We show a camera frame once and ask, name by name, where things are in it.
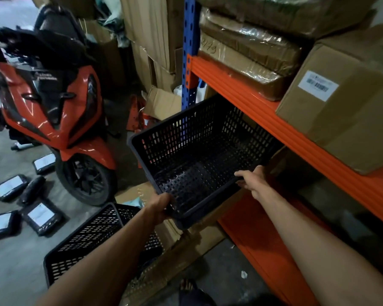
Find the person's right hand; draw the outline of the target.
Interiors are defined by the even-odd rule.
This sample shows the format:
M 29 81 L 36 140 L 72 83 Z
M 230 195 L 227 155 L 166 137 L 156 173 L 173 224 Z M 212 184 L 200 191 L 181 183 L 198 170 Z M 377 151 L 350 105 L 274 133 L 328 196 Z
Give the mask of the person's right hand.
M 276 196 L 276 191 L 266 181 L 265 167 L 258 165 L 253 171 L 256 174 L 255 179 L 244 180 L 239 178 L 236 184 L 250 191 L 252 196 L 260 203 L 271 202 Z

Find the person's left hand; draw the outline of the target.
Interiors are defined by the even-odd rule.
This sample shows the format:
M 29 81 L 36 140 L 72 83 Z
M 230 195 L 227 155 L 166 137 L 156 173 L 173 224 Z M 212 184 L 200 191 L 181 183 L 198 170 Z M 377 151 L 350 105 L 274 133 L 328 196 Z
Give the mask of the person's left hand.
M 165 220 L 172 219 L 172 211 L 162 210 L 160 207 L 160 195 L 154 193 L 143 211 L 145 225 L 155 227 Z

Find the black perforated plastic basket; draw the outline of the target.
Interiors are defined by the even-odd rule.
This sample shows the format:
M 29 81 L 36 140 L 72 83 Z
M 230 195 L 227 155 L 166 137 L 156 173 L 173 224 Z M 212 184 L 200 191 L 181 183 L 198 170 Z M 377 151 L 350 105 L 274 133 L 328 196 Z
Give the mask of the black perforated plastic basket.
M 238 170 L 266 165 L 283 144 L 217 94 L 130 139 L 129 146 L 179 230 L 201 221 L 240 190 Z
M 45 256 L 43 267 L 47 287 L 119 231 L 140 210 L 137 206 L 113 202 L 101 207 Z

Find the person's left forearm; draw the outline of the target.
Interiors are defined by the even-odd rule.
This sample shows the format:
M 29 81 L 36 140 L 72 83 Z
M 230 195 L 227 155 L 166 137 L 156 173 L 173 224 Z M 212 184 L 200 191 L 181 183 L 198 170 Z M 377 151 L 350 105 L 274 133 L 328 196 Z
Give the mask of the person's left forearm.
M 35 306 L 118 306 L 161 215 L 151 205 L 141 209 L 56 280 Z

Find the person's right forearm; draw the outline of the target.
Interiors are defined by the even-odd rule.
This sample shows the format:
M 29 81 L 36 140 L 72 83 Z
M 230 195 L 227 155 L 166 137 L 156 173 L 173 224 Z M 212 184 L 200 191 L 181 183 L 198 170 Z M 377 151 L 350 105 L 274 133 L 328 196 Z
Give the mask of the person's right forearm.
M 383 275 L 269 186 L 258 201 L 321 306 L 383 306 Z

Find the flattened cardboard sheet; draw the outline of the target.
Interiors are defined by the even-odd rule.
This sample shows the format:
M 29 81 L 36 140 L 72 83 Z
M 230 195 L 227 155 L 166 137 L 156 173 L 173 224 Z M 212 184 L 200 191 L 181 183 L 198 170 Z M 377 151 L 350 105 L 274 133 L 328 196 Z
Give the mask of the flattened cardboard sheet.
M 194 224 L 181 231 L 173 220 L 166 220 L 155 229 L 163 245 L 163 254 L 147 267 L 138 280 L 128 285 L 119 306 L 141 306 L 165 288 L 169 281 L 214 246 L 225 239 L 217 225 L 225 212 L 231 207 L 231 199 Z

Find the orange metal shelf base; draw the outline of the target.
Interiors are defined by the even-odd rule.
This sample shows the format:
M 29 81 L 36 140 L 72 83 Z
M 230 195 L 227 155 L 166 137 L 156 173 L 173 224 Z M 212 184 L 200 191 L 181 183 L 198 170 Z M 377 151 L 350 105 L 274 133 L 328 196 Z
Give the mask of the orange metal shelf base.
M 246 190 L 221 205 L 220 226 L 270 291 L 287 306 L 319 306 L 266 212 Z

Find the orange metal shelf beam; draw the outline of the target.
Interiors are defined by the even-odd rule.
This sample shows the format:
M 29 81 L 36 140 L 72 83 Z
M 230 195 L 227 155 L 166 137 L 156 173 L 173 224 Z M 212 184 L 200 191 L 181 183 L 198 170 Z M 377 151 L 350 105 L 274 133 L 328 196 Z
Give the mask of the orange metal shelf beam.
M 277 102 L 270 102 L 213 61 L 186 55 L 186 86 L 196 86 L 201 78 L 210 87 L 235 105 L 253 121 L 275 136 L 303 160 L 331 180 L 383 221 L 383 168 L 360 175 L 327 153 L 287 122 L 275 111 Z

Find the orange metal shelf brackets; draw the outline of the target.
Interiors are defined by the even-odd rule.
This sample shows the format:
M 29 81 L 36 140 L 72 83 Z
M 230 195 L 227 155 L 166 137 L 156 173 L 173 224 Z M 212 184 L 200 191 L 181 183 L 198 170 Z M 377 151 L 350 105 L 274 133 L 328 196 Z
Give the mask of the orange metal shelf brackets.
M 131 107 L 126 125 L 127 131 L 140 132 L 156 123 L 156 119 L 144 112 L 146 100 L 135 94 L 130 95 Z

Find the person's foot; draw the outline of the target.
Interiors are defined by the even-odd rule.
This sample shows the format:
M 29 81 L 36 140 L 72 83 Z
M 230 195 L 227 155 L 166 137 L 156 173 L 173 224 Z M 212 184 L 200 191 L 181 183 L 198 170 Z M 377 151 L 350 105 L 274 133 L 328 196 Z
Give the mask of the person's foot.
M 179 284 L 179 306 L 217 306 L 214 300 L 199 289 L 194 279 L 183 278 Z

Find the open cardboard box flap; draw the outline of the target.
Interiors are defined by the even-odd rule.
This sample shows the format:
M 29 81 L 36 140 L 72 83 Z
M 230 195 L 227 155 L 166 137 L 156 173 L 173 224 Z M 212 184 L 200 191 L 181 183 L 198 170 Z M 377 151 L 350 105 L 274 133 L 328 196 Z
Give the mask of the open cardboard box flap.
M 141 94 L 146 103 L 143 112 L 152 118 L 163 121 L 182 110 L 182 98 L 172 92 L 153 86 L 148 93 Z

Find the cardboard box with white label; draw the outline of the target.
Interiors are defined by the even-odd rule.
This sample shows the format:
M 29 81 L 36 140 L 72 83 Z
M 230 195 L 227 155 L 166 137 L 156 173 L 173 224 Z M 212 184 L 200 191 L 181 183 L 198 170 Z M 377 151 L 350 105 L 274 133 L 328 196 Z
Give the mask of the cardboard box with white label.
M 318 40 L 276 114 L 359 174 L 383 167 L 383 24 Z

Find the black parcel with white label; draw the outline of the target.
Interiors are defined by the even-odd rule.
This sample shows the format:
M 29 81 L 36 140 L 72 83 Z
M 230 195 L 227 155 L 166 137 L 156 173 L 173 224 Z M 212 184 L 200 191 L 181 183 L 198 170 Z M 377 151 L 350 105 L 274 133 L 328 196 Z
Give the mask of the black parcel with white label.
M 0 183 L 0 201 L 9 202 L 13 200 L 25 190 L 29 183 L 30 179 L 23 174 L 17 174 Z
M 40 237 L 51 234 L 65 220 L 64 213 L 52 201 L 43 197 L 23 207 L 20 214 Z
M 46 175 L 55 170 L 56 156 L 53 153 L 42 156 L 34 161 L 32 165 L 37 175 Z
M 16 236 L 21 230 L 21 215 L 17 210 L 0 214 L 0 240 Z

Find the black rolled parcel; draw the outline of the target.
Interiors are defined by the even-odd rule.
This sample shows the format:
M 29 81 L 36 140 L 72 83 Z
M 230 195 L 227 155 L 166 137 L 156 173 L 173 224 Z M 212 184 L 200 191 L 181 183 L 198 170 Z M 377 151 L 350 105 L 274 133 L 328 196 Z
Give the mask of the black rolled parcel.
M 43 193 L 46 185 L 46 178 L 38 176 L 32 180 L 20 195 L 17 205 L 21 207 L 32 205 L 36 199 Z

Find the blue metal shelf upright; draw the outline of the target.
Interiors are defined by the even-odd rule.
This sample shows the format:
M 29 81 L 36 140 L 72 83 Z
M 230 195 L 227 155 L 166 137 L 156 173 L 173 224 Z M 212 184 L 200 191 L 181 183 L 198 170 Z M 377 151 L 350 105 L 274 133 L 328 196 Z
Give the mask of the blue metal shelf upright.
M 199 77 L 191 68 L 200 46 L 200 10 L 201 5 L 195 0 L 184 0 L 182 110 L 196 104 Z

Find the orange and black scooter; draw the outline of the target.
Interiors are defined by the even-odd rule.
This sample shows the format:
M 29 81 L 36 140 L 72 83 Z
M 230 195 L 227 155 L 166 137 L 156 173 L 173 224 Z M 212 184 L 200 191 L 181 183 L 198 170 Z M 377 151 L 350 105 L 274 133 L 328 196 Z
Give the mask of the orange and black scooter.
M 116 162 L 95 59 L 72 12 L 43 5 L 32 30 L 0 27 L 0 131 L 41 143 L 75 199 L 102 206 L 117 191 Z

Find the tall stack of cardboard boxes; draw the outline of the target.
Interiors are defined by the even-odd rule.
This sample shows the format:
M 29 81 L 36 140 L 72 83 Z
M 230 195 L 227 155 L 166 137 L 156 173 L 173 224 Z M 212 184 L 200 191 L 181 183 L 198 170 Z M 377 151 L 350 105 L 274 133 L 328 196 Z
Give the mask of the tall stack of cardboard boxes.
M 184 0 L 120 0 L 127 38 L 144 87 L 182 84 Z

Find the large plastic-wrapped brown parcel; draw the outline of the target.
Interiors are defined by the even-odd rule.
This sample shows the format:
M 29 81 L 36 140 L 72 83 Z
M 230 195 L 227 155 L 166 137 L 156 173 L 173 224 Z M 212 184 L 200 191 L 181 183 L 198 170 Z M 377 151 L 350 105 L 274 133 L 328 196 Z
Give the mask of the large plastic-wrapped brown parcel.
M 240 22 L 316 40 L 359 24 L 377 0 L 196 1 Z

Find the teal plastic bag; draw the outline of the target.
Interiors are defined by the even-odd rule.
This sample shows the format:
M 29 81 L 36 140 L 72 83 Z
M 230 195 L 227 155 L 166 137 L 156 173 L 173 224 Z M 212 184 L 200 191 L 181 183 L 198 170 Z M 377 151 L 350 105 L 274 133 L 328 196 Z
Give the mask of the teal plastic bag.
M 112 34 L 119 48 L 129 47 L 131 42 L 126 36 L 121 0 L 94 0 L 94 2 L 97 22 Z

